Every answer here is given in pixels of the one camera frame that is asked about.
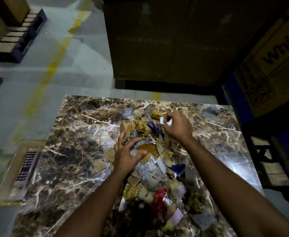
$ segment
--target blue wrapper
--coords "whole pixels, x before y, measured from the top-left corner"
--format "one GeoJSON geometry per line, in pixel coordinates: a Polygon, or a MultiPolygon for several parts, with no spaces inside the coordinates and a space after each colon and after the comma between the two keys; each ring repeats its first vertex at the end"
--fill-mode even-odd
{"type": "Polygon", "coordinates": [[[153,121],[148,121],[147,126],[151,129],[153,134],[157,136],[161,135],[162,138],[164,139],[163,132],[159,129],[159,127],[153,121]]]}
{"type": "Polygon", "coordinates": [[[184,172],[185,169],[185,164],[180,164],[180,165],[176,165],[176,166],[172,166],[169,167],[172,171],[174,171],[175,173],[177,173],[178,175],[182,174],[184,172]]]}

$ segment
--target pile of trash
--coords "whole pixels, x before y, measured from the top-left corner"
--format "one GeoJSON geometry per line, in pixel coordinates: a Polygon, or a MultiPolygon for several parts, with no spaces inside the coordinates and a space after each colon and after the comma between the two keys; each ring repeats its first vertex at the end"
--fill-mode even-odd
{"type": "MultiPolygon", "coordinates": [[[[209,192],[201,189],[201,180],[186,151],[162,129],[162,113],[153,110],[152,119],[145,121],[141,119],[142,112],[134,110],[138,120],[123,121],[120,125],[120,132],[127,129],[123,144],[143,137],[132,149],[132,155],[138,151],[148,154],[128,177],[119,212],[137,202],[139,208],[150,206],[150,222],[160,231],[173,231],[184,216],[196,223],[198,229],[207,229],[215,221],[209,192]]],[[[114,161],[113,148],[105,150],[104,155],[106,162],[114,161]]]]}

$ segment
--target table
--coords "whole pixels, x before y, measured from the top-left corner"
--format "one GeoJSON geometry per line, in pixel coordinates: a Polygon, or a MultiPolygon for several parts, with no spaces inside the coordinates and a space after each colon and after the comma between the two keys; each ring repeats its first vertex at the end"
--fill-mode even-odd
{"type": "MultiPolygon", "coordinates": [[[[138,108],[144,109],[144,119],[150,119],[153,109],[182,112],[192,123],[195,138],[199,138],[232,171],[263,192],[231,106],[66,96],[11,236],[53,236],[85,198],[110,175],[108,168],[95,173],[94,160],[104,158],[103,151],[113,147],[118,139],[120,122],[132,120],[132,111],[138,108]]],[[[109,236],[118,224],[119,202],[120,198],[107,221],[104,236],[109,236]]],[[[220,228],[225,226],[229,228],[228,223],[222,221],[220,228]]],[[[197,234],[189,220],[181,228],[181,231],[186,231],[186,236],[197,234]]],[[[146,236],[155,234],[151,231],[146,236]]]]}

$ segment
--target left hand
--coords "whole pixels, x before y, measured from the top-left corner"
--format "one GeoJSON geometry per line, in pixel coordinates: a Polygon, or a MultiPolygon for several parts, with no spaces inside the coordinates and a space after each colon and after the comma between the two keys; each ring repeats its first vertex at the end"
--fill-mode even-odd
{"type": "Polygon", "coordinates": [[[136,164],[147,155],[146,151],[138,153],[136,156],[130,154],[130,149],[135,145],[135,143],[142,140],[142,137],[134,138],[125,145],[122,145],[121,142],[126,132],[127,130],[124,130],[118,137],[117,143],[114,144],[114,173],[120,174],[123,178],[125,178],[127,174],[134,169],[136,164]]]}

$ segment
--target left arm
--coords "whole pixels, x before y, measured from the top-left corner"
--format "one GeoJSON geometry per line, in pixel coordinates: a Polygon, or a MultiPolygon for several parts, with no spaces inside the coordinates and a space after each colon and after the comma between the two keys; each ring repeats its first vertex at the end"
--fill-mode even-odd
{"type": "Polygon", "coordinates": [[[87,200],[65,221],[55,237],[99,237],[101,236],[121,184],[127,174],[147,153],[131,156],[130,149],[142,137],[121,144],[126,131],[123,131],[114,145],[115,161],[112,174],[92,193],[87,200]]]}

